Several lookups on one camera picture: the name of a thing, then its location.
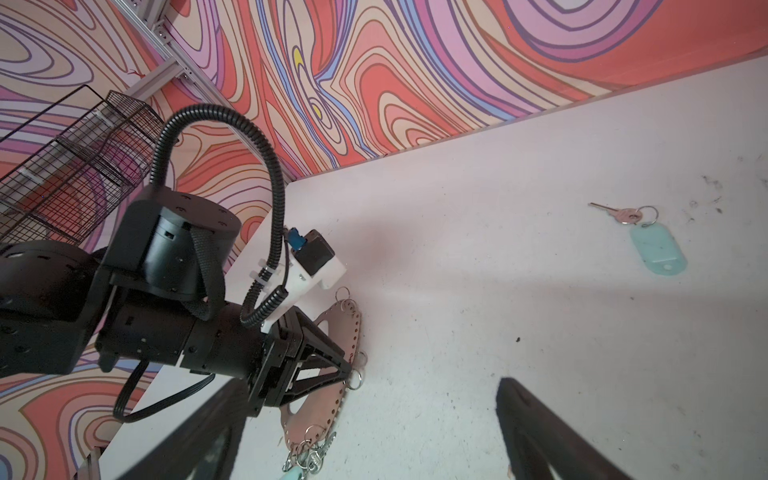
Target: keychain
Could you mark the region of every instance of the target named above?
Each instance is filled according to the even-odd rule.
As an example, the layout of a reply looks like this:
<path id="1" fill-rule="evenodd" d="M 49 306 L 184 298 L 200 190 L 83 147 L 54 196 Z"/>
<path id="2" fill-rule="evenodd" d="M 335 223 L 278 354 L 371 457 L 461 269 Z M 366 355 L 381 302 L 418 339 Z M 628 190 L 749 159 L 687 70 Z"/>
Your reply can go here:
<path id="1" fill-rule="evenodd" d="M 658 223 L 659 210 L 651 205 L 640 208 L 616 208 L 606 207 L 604 205 L 589 204 L 590 207 L 597 207 L 606 210 L 617 222 L 624 225 L 634 225 L 629 231 L 637 252 L 643 263 L 648 269 L 657 275 L 677 275 L 685 270 L 688 261 L 685 260 L 680 246 L 677 245 L 672 233 L 667 228 Z M 650 208 L 656 212 L 654 221 L 637 223 L 643 220 L 642 210 Z"/>

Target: white bracket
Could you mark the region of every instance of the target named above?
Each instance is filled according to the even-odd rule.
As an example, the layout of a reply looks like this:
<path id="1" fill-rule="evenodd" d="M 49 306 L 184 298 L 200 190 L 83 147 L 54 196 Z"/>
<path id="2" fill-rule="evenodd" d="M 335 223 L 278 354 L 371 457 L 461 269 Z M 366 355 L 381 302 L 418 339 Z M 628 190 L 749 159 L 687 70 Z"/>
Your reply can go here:
<path id="1" fill-rule="evenodd" d="M 286 283 L 286 290 L 288 290 L 288 297 L 283 300 L 280 306 L 272 312 L 270 316 L 266 318 L 261 331 L 269 333 L 272 324 L 280 319 L 285 312 L 288 311 L 299 299 L 309 292 L 315 285 L 319 285 L 323 290 L 328 290 L 346 273 L 346 267 L 338 256 L 334 255 L 331 260 L 320 267 L 314 276 L 309 275 L 306 270 L 301 266 L 301 263 L 296 261 L 296 258 L 292 253 L 289 253 L 290 268 L 288 269 L 288 282 Z M 281 263 L 277 266 L 275 273 L 271 276 L 270 281 L 262 290 L 262 294 L 257 302 L 257 305 L 261 303 L 268 293 L 272 293 L 275 287 L 283 283 L 283 277 L 285 273 L 285 264 Z M 252 279 L 259 278 L 259 272 L 253 271 L 250 273 Z"/>

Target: psychedelic patterned wall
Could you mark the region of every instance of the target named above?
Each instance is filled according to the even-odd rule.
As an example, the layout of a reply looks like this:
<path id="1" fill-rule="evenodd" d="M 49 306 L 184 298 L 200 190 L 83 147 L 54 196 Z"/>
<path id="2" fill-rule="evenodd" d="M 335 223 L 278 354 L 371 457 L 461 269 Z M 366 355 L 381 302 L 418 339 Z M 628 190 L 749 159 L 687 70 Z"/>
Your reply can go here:
<path id="1" fill-rule="evenodd" d="M 0 136 L 88 83 L 100 94 L 124 91 L 159 58 L 106 0 L 35 0 L 0 3 Z M 200 101 L 179 81 L 149 103 L 167 118 Z M 66 108 L 0 144 L 0 175 L 55 136 L 96 102 L 78 95 Z M 230 208 L 242 221 L 230 263 L 270 208 L 266 169 L 227 128 L 195 124 L 184 131 L 172 156 L 169 182 Z M 86 240 L 91 251 L 109 241 L 124 212 L 121 205 Z M 136 361 L 121 360 L 103 373 L 91 341 L 68 376 L 16 375 L 0 379 L 0 480 L 70 478 L 96 446 L 107 445 L 119 427 L 111 417 L 115 398 Z M 129 407 L 154 378 L 152 365 Z"/>
<path id="2" fill-rule="evenodd" d="M 768 45 L 764 0 L 171 0 L 166 28 L 297 177 Z"/>

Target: blue connector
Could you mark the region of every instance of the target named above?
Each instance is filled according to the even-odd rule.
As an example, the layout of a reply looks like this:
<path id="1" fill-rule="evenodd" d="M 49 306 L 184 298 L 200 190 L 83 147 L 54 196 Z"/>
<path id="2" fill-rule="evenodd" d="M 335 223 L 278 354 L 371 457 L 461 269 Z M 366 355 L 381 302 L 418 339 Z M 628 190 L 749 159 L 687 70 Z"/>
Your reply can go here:
<path id="1" fill-rule="evenodd" d="M 288 244 L 294 251 L 298 252 L 306 244 L 306 238 L 299 235 L 299 231 L 295 228 L 288 230 Z"/>

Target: black strap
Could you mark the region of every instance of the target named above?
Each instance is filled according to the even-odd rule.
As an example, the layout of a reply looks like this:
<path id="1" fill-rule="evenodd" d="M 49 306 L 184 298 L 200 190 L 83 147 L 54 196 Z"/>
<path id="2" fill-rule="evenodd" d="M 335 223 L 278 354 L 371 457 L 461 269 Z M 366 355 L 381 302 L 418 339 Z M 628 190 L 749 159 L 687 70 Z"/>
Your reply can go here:
<path id="1" fill-rule="evenodd" d="M 213 240 L 214 233 L 204 228 L 191 227 L 190 234 L 192 235 L 197 263 L 200 265 L 200 272 L 203 274 L 203 285 L 208 296 L 208 302 L 191 300 L 184 302 L 184 307 L 197 318 L 208 321 L 216 318 L 219 311 L 226 304 L 224 301 L 226 292 L 224 271 L 221 269 L 216 255 L 216 245 Z"/>
<path id="2" fill-rule="evenodd" d="M 128 377 L 128 381 L 120 390 L 117 401 L 114 403 L 112 415 L 114 415 L 116 419 L 123 423 L 138 422 L 139 420 L 146 419 L 149 415 L 154 415 L 162 409 L 166 409 L 172 405 L 175 405 L 181 400 L 191 397 L 195 393 L 199 392 L 203 389 L 203 387 L 213 382 L 213 380 L 216 378 L 216 374 L 211 373 L 207 378 L 199 381 L 198 383 L 195 383 L 191 387 L 187 387 L 179 393 L 175 393 L 166 399 L 162 399 L 161 401 L 148 406 L 146 409 L 141 409 L 138 412 L 132 412 L 126 415 L 125 407 L 128 405 L 128 400 L 131 399 L 131 393 L 134 392 L 136 385 L 138 385 L 139 380 L 141 380 L 141 376 L 144 374 L 144 371 L 147 370 L 147 366 L 149 366 L 149 360 L 141 360 L 139 364 L 136 365 L 136 368 L 131 373 L 131 376 Z"/>

